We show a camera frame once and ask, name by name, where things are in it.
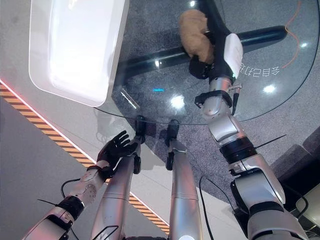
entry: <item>brown stuffed toy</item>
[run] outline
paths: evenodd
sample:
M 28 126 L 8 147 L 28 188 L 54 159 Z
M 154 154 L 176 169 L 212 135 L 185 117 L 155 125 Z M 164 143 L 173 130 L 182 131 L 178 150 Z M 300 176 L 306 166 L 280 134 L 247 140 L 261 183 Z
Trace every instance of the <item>brown stuffed toy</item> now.
M 208 31 L 207 20 L 205 14 L 199 10 L 185 11 L 179 19 L 179 32 L 182 45 L 191 58 L 197 55 L 200 62 L 212 64 L 214 46 L 205 36 Z

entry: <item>hazard stripe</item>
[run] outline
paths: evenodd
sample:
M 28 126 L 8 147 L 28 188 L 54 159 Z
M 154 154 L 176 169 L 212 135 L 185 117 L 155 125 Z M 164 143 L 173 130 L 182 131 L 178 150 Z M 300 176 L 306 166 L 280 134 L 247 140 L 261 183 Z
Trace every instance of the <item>hazard stripe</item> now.
M 0 96 L 85 168 L 95 165 L 93 159 L 85 154 L 66 136 L 55 129 L 52 124 L 48 123 L 48 121 L 30 107 L 23 99 L 16 95 L 1 79 Z M 129 203 L 167 235 L 169 234 L 169 224 L 152 211 L 145 203 L 138 199 L 133 193 L 130 193 Z

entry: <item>robotic hand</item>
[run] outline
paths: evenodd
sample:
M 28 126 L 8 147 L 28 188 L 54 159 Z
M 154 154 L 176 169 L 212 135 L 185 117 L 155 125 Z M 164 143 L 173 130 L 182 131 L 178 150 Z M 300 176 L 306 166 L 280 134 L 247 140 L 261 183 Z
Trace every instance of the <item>robotic hand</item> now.
M 134 139 L 132 144 L 129 144 L 129 135 L 126 133 L 122 131 L 102 148 L 96 165 L 87 168 L 84 176 L 68 196 L 32 227 L 23 240 L 68 239 L 68 232 L 81 212 L 95 200 L 97 191 L 106 179 L 112 178 L 118 171 L 115 167 L 120 158 L 127 156 L 133 158 L 136 156 L 132 157 L 133 153 L 140 153 L 139 142 Z
M 138 143 L 130 143 L 127 131 L 120 132 L 111 141 L 101 149 L 98 154 L 97 162 L 104 160 L 107 161 L 112 169 L 115 168 L 120 158 L 130 156 L 138 146 Z

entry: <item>glass tabletop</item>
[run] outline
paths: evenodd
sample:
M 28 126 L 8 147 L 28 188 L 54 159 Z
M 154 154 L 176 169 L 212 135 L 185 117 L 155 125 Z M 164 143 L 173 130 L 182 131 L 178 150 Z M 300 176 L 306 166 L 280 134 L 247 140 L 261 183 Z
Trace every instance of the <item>glass tabletop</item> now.
M 318 2 L 215 3 L 233 33 L 285 26 L 283 40 L 243 56 L 235 82 L 242 84 L 235 116 L 240 121 L 256 118 L 288 100 L 308 76 L 318 47 Z M 131 0 L 111 99 L 98 109 L 131 119 L 143 115 L 154 123 L 206 124 L 194 102 L 209 91 L 209 81 L 189 73 L 178 25 L 184 11 L 205 7 L 202 0 Z

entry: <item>black cable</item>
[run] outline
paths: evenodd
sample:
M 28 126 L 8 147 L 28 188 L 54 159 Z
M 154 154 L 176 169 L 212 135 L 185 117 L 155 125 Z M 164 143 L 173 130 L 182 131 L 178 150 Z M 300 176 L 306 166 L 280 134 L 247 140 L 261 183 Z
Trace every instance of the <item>black cable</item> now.
M 64 187 L 65 187 L 65 185 L 68 184 L 68 183 L 72 183 L 72 182 L 79 181 L 79 180 L 80 180 L 80 178 L 68 180 L 68 181 L 65 181 L 65 182 L 61 185 L 61 195 L 62 195 L 63 198 L 66 197 L 66 195 L 65 195 L 65 193 L 64 193 Z
M 37 199 L 37 200 L 39 200 L 39 201 L 41 201 L 41 202 L 44 202 L 44 203 L 47 203 L 47 204 L 54 205 L 55 207 L 58 206 L 58 204 L 54 204 L 54 203 L 52 203 L 52 202 L 50 202 L 50 201 L 46 201 L 46 200 L 42 200 L 42 199 Z M 71 232 L 72 232 L 73 236 L 75 237 L 75 239 L 76 239 L 76 240 L 79 240 L 79 238 L 77 237 L 77 235 L 75 234 L 75 232 L 73 231 L 73 229 L 72 229 L 72 228 L 70 228 L 70 229 L 71 229 Z
M 108 228 L 115 228 L 108 236 L 106 236 L 105 238 L 104 238 L 104 240 L 106 240 L 108 237 L 110 237 L 118 228 L 119 228 L 119 226 L 118 225 L 110 225 L 110 226 L 106 226 L 104 229 L 102 229 L 92 240 L 96 240 L 97 239 L 97 237 L 99 237 L 99 235 L 101 234 L 101 233 L 103 233 L 106 229 L 108 229 Z
M 204 219 L 205 219 L 206 228 L 208 229 L 210 238 L 211 238 L 211 240 L 214 240 L 214 236 L 212 235 L 211 228 L 209 226 L 209 221 L 208 221 L 208 217 L 207 217 L 207 211 L 206 211 L 206 204 L 205 204 L 204 196 L 202 195 L 201 182 L 202 182 L 203 178 L 207 179 L 210 183 L 212 183 L 214 186 L 216 186 L 225 195 L 225 197 L 228 200 L 233 212 L 235 212 L 235 209 L 232 206 L 231 201 L 230 201 L 229 197 L 227 196 L 227 194 L 217 184 L 215 184 L 213 181 L 211 181 L 206 176 L 202 175 L 201 178 L 200 178 L 200 181 L 199 181 L 199 190 L 200 190 L 200 196 L 201 196 L 201 201 L 202 201 L 202 206 L 203 206 Z
M 42 200 L 42 199 L 37 199 L 38 201 L 41 201 L 41 202 L 44 202 L 44 203 L 47 203 L 47 204 L 51 204 L 51 205 L 54 205 L 54 206 L 58 206 L 57 204 L 54 204 L 50 201 L 46 201 L 46 200 Z
M 207 217 L 205 200 L 204 200 L 204 197 L 202 196 L 201 181 L 202 181 L 202 178 L 203 178 L 203 177 L 204 177 L 204 176 L 201 176 L 200 181 L 199 181 L 199 190 L 200 190 L 200 196 L 201 196 L 201 201 L 202 201 L 202 206 L 203 206 L 204 219 L 205 219 L 206 228 L 208 229 L 208 232 L 209 232 L 209 235 L 210 235 L 211 240 L 215 240 L 215 239 L 214 239 L 214 236 L 212 235 L 210 226 L 209 226 L 209 221 L 208 221 L 208 217 Z
M 275 139 L 272 139 L 272 140 L 270 140 L 270 141 L 267 141 L 267 142 L 265 142 L 264 144 L 261 144 L 261 145 L 259 145 L 259 146 L 255 146 L 254 149 L 261 148 L 261 147 L 263 147 L 263 146 L 265 146 L 265 145 L 267 145 L 267 144 L 270 144 L 270 143 L 274 142 L 275 140 L 278 140 L 278 139 L 283 138 L 283 137 L 285 137 L 285 136 L 287 136 L 287 134 L 282 135 L 282 136 L 279 136 L 279 137 L 276 137 Z
M 64 187 L 65 187 L 65 185 L 68 184 L 68 183 L 77 182 L 77 181 L 79 181 L 79 180 L 80 180 L 80 178 L 71 179 L 71 180 L 65 181 L 65 182 L 61 185 L 61 189 L 60 189 L 60 190 L 61 190 L 61 195 L 62 195 L 63 198 L 66 198 L 66 195 L 65 195 L 65 192 L 64 192 Z M 77 235 L 75 234 L 75 232 L 74 232 L 74 230 L 72 229 L 72 227 L 70 228 L 70 230 L 71 230 L 73 236 L 75 237 L 75 239 L 76 239 L 76 240 L 79 240 L 79 238 L 78 238 Z
M 298 191 L 294 190 L 292 187 L 288 186 L 285 183 L 281 183 L 286 189 L 290 190 L 292 193 L 294 193 L 295 195 L 299 196 L 300 198 L 302 198 L 305 202 L 305 207 L 304 209 L 296 216 L 297 219 L 301 218 L 301 216 L 307 211 L 308 207 L 309 207 L 309 202 L 308 200 L 305 198 L 305 196 L 303 196 L 301 193 L 299 193 Z

